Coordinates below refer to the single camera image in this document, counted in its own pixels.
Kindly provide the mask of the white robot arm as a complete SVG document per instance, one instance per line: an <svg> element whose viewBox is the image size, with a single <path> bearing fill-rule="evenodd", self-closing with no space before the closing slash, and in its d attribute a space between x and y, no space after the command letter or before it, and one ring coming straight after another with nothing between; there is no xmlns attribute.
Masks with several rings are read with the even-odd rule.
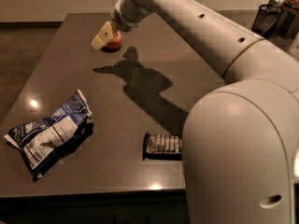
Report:
<svg viewBox="0 0 299 224"><path fill-rule="evenodd" d="M183 130L191 224L295 224L299 62L194 0L119 0L92 45L158 14L226 84Z"/></svg>

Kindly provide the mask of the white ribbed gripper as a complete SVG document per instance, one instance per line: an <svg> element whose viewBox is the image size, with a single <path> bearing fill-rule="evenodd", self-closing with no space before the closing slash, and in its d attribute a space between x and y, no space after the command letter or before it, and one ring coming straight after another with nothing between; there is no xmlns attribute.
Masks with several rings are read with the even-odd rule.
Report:
<svg viewBox="0 0 299 224"><path fill-rule="evenodd" d="M111 21L107 21L92 41L92 47L99 50L114 42L118 30L133 31L152 11L139 5L135 0L119 0L111 11Z"/></svg>

